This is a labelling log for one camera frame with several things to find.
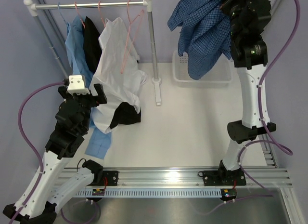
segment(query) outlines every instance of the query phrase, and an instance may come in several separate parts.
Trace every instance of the black cloth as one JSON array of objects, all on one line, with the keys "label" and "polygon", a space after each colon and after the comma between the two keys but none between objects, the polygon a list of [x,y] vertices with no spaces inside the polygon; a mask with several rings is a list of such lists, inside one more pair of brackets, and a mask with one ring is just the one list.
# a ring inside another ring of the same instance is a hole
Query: black cloth
[{"label": "black cloth", "polygon": [[135,124],[141,122],[141,112],[138,114],[134,106],[127,102],[122,102],[115,110],[110,128],[113,129],[118,124]]},{"label": "black cloth", "polygon": [[85,23],[85,28],[83,28],[82,26],[82,32],[84,38],[83,50],[85,52],[86,62],[89,67],[89,70],[95,73],[102,55],[100,43],[98,42],[100,33],[96,29],[92,20],[89,19],[88,17],[86,17],[84,23]]}]

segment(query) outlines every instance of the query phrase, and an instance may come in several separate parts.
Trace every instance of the black cable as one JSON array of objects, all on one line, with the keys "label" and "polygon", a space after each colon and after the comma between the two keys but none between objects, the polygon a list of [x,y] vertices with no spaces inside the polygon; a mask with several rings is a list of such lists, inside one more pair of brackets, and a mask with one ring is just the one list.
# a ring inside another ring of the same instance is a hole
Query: black cable
[{"label": "black cable", "polygon": [[78,172],[78,166],[79,166],[79,164],[81,163],[82,160],[85,160],[85,162],[87,162],[87,160],[84,159],[84,158],[80,159],[80,161],[78,162],[77,167],[76,167],[77,172]]}]

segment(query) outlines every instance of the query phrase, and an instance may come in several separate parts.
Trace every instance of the metal rod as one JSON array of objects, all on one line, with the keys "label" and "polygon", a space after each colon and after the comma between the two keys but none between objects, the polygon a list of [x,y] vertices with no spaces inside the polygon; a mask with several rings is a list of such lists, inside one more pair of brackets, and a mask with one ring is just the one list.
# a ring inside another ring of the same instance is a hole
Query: metal rod
[{"label": "metal rod", "polygon": [[[98,7],[98,3],[84,3],[84,4],[76,4],[77,8],[93,8]],[[127,2],[101,2],[100,7],[114,7],[114,6],[127,6]],[[131,1],[129,2],[129,6],[146,6],[145,1]],[[60,9],[74,9],[75,4],[63,4],[59,5]],[[35,9],[37,10],[55,10],[58,9],[58,5],[38,5],[35,4]]]},{"label": "metal rod", "polygon": [[[46,1],[45,1],[45,0],[37,0],[37,1],[38,1],[39,3],[41,3],[41,4],[46,4]],[[50,24],[50,26],[51,26],[53,32],[55,33],[57,39],[59,40],[59,42],[60,42],[60,44],[61,44],[63,50],[66,51],[65,39],[64,39],[62,33],[60,32],[60,29],[59,29],[59,27],[57,26],[57,24],[56,24],[56,22],[55,22],[55,20],[54,20],[54,18],[53,18],[53,16],[52,16],[52,14],[51,14],[51,12],[48,11],[48,10],[45,10],[45,11],[43,11],[43,13],[44,13],[44,16],[46,17],[48,23]]]},{"label": "metal rod", "polygon": [[48,33],[47,33],[47,31],[45,30],[45,28],[44,28],[44,26],[43,26],[41,20],[39,19],[38,16],[34,16],[33,18],[34,18],[34,20],[36,21],[36,23],[37,23],[37,25],[39,26],[39,28],[41,29],[41,31],[43,32],[43,34],[44,34],[44,36],[45,36],[45,38],[46,38],[46,40],[47,40],[47,42],[48,42],[49,48],[51,49],[51,51],[52,51],[52,53],[53,53],[53,55],[54,55],[54,58],[57,60],[59,66],[60,66],[60,69],[62,70],[64,76],[65,76],[66,78],[68,78],[68,74],[67,74],[67,72],[66,72],[66,70],[65,70],[65,67],[64,67],[62,61],[61,61],[61,58],[60,58],[60,56],[58,55],[58,53],[57,53],[57,51],[56,51],[56,49],[55,49],[55,47],[54,47],[54,45],[53,45],[51,39],[49,38]]},{"label": "metal rod", "polygon": [[149,20],[150,40],[151,40],[151,49],[152,49],[152,64],[153,64],[154,79],[159,79],[158,69],[157,69],[157,56],[156,56],[152,11],[148,12],[148,20]]}]

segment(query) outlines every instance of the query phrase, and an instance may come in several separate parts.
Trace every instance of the clothes rack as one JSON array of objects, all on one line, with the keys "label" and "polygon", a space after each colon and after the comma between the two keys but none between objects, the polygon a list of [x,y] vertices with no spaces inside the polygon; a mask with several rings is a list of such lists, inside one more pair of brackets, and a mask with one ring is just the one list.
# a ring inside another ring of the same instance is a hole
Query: clothes rack
[{"label": "clothes rack", "polygon": [[[150,31],[150,42],[151,42],[151,50],[152,50],[152,64],[153,64],[152,83],[154,84],[156,105],[159,106],[161,105],[160,84],[162,80],[159,77],[158,68],[157,68],[157,57],[156,57],[153,14],[152,14],[152,11],[153,11],[152,0],[130,1],[128,4],[129,6],[146,6],[147,7],[148,20],[149,20],[149,31]],[[48,42],[49,48],[51,49],[54,55],[54,58],[57,60],[57,63],[60,66],[60,69],[63,71],[65,77],[67,78],[68,74],[65,70],[63,62],[38,15],[38,10],[55,10],[55,9],[58,9],[58,5],[35,4],[33,3],[32,0],[24,0],[24,5],[27,6],[31,16],[35,19],[37,25],[43,32]],[[76,4],[77,8],[97,8],[98,6],[99,6],[98,3]],[[116,7],[116,6],[127,6],[127,2],[101,2],[100,3],[100,7]],[[60,9],[75,9],[75,4],[60,4],[59,8]]]}]

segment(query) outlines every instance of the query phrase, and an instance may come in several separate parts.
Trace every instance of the pink hanger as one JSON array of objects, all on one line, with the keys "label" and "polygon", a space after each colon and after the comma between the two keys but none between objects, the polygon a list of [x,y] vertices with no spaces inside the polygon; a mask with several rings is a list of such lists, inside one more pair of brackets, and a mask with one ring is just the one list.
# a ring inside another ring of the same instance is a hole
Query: pink hanger
[{"label": "pink hanger", "polygon": [[[139,27],[140,27],[140,25],[141,25],[141,21],[142,21],[143,15],[144,15],[144,10],[141,10],[140,13],[133,19],[133,21],[131,21],[130,16],[129,16],[129,11],[128,11],[129,2],[130,2],[130,0],[128,0],[128,2],[127,2],[127,15],[128,15],[128,21],[129,21],[129,28],[128,28],[128,34],[127,34],[127,37],[126,37],[124,59],[123,59],[122,66],[121,66],[121,74],[123,74],[123,72],[124,72],[124,69],[125,69],[125,66],[126,66],[126,62],[127,62],[127,59],[128,59],[128,55],[129,55],[129,53],[130,53],[131,47],[132,47],[133,42],[134,42],[134,40],[135,40],[135,38],[136,38],[136,35],[137,35],[137,33],[138,33],[138,30],[139,30]],[[139,16],[140,16],[140,20],[139,20],[139,23],[138,23],[138,27],[137,27],[136,33],[135,33],[135,35],[134,35],[134,37],[133,37],[133,40],[131,41],[131,44],[130,44],[130,46],[129,46],[128,54],[126,55],[126,50],[127,50],[127,45],[128,45],[128,39],[129,39],[131,24],[132,24]]]},{"label": "pink hanger", "polygon": [[101,21],[103,22],[104,27],[106,27],[106,23],[105,23],[105,21],[104,21],[103,15],[102,15],[102,13],[101,13],[100,4],[101,4],[101,1],[98,2],[98,11],[99,11],[100,16],[101,16]]},{"label": "pink hanger", "polygon": [[81,23],[82,23],[82,25],[83,25],[83,28],[86,28],[84,22],[82,21],[82,17],[81,17],[81,15],[79,14],[79,11],[78,11],[78,9],[77,9],[77,3],[76,3],[76,2],[75,2],[75,9],[76,9],[76,11],[77,11],[77,14],[78,14],[80,20],[81,20]]}]

